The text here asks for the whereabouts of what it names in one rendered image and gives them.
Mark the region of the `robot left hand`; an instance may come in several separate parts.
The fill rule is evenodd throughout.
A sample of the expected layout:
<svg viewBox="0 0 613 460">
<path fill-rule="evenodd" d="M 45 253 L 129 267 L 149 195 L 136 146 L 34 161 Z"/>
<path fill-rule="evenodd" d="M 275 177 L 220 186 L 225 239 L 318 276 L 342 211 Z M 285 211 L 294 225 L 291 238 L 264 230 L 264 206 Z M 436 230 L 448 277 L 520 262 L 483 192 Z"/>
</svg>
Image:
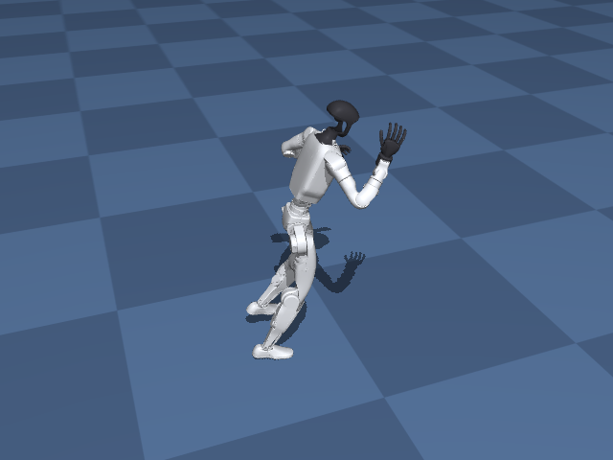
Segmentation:
<svg viewBox="0 0 613 460">
<path fill-rule="evenodd" d="M 339 148 L 340 148 L 341 152 L 345 153 L 346 155 L 347 155 L 346 151 L 347 151 L 348 153 L 350 153 L 350 150 L 351 150 L 351 149 L 350 149 L 348 146 L 346 146 L 346 145 L 339 145 Z M 344 155 L 343 155 L 343 154 L 342 154 L 342 157 L 344 158 Z"/>
</svg>

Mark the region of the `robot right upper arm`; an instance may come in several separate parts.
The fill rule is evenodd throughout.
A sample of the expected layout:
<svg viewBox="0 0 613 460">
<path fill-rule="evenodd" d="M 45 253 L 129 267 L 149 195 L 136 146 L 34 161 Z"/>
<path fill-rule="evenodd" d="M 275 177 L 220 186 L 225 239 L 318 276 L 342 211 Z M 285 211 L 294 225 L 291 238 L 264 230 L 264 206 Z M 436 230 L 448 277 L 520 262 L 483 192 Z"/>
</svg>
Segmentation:
<svg viewBox="0 0 613 460">
<path fill-rule="evenodd" d="M 345 159 L 341 155 L 338 155 L 336 152 L 331 152 L 324 156 L 324 160 L 326 162 L 326 169 L 329 175 L 334 177 L 339 183 L 341 189 L 347 196 L 352 206 L 356 209 L 367 208 L 370 203 L 362 207 L 357 205 L 357 203 L 355 202 L 355 198 L 360 192 L 356 190 L 356 183 L 352 177 L 352 174 L 349 171 Z"/>
</svg>

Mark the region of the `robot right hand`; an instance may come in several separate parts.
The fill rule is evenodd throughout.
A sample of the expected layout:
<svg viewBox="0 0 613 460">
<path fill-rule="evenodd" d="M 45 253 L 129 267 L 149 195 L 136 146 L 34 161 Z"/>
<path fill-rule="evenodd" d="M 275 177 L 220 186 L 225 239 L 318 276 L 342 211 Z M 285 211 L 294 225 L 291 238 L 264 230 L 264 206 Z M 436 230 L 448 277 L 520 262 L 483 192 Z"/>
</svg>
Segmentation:
<svg viewBox="0 0 613 460">
<path fill-rule="evenodd" d="M 393 160 L 393 156 L 392 155 L 394 155 L 399 150 L 400 145 L 402 144 L 402 142 L 405 139 L 406 129 L 404 129 L 402 137 L 399 140 L 401 132 L 402 132 L 402 126 L 399 126 L 399 131 L 398 131 L 397 138 L 396 138 L 396 140 L 394 140 L 395 137 L 396 137 L 396 134 L 397 134 L 397 123 L 395 123 L 394 132 L 393 132 L 392 137 L 390 138 L 391 131 L 392 131 L 392 123 L 389 123 L 389 129 L 388 129 L 387 137 L 384 140 L 384 142 L 383 142 L 383 131 L 382 131 L 382 129 L 379 131 L 379 140 L 380 140 L 380 145 L 381 145 L 381 148 L 380 148 L 381 152 L 379 153 L 379 155 L 378 155 L 378 157 L 377 157 L 377 159 L 375 161 L 376 165 L 378 165 L 380 159 L 383 159 L 385 161 L 390 161 L 390 164 L 391 164 L 391 162 Z M 398 142 L 398 140 L 399 140 L 399 142 Z"/>
</svg>

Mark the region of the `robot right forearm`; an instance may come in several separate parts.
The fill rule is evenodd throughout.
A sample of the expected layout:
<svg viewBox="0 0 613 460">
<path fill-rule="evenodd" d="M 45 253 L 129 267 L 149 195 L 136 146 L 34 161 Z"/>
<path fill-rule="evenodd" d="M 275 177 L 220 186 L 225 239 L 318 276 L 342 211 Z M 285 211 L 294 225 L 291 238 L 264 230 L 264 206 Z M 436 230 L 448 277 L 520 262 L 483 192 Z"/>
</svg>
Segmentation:
<svg viewBox="0 0 613 460">
<path fill-rule="evenodd" d="M 357 205 L 364 207 L 378 195 L 379 188 L 383 183 L 382 180 L 388 175 L 389 165 L 390 161 L 380 159 L 373 170 L 373 175 L 370 176 L 368 182 L 364 184 L 363 190 L 356 196 L 355 202 Z"/>
</svg>

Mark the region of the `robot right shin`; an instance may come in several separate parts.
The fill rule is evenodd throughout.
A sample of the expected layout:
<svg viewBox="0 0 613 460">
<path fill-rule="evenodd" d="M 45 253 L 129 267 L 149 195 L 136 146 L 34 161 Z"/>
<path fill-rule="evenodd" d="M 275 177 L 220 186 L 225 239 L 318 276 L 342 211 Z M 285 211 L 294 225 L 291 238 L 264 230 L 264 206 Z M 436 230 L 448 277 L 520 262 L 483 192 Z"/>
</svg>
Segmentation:
<svg viewBox="0 0 613 460">
<path fill-rule="evenodd" d="M 291 325 L 298 312 L 300 311 L 301 307 L 303 306 L 304 302 L 305 300 L 300 304 L 300 299 L 297 295 L 288 294 L 283 299 L 283 302 L 280 302 L 277 305 L 277 308 L 275 309 L 274 315 L 272 316 L 270 322 L 270 330 L 263 342 L 264 350 L 271 351 L 273 345 L 279 340 L 282 334 Z"/>
</svg>

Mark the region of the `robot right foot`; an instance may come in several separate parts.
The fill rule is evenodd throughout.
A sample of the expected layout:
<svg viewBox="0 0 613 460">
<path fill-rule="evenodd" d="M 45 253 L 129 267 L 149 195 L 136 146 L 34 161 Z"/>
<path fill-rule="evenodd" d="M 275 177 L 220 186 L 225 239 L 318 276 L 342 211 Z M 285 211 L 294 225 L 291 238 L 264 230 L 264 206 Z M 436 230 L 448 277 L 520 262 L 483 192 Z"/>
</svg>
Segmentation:
<svg viewBox="0 0 613 460">
<path fill-rule="evenodd" d="M 253 357 L 256 357 L 256 358 L 270 357 L 274 359 L 284 359 L 284 358 L 293 357 L 293 350 L 291 348 L 282 347 L 282 346 L 274 344 L 271 351 L 270 350 L 267 351 L 263 349 L 263 345 L 264 344 L 257 344 L 254 347 L 253 352 L 252 352 Z M 264 347 L 264 348 L 267 348 L 267 347 Z"/>
</svg>

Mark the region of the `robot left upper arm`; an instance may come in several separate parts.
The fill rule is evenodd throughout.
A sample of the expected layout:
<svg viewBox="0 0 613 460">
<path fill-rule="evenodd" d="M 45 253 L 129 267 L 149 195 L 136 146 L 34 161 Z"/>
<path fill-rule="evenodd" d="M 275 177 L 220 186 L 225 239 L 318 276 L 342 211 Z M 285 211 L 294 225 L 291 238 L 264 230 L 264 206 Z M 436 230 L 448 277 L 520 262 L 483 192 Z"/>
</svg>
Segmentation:
<svg viewBox="0 0 613 460">
<path fill-rule="evenodd" d="M 296 154 L 296 150 L 301 149 L 308 135 L 317 131 L 314 127 L 307 127 L 304 132 L 293 136 L 288 141 L 282 143 L 281 150 L 284 157 L 291 158 Z M 319 130 L 318 130 L 319 131 Z"/>
</svg>

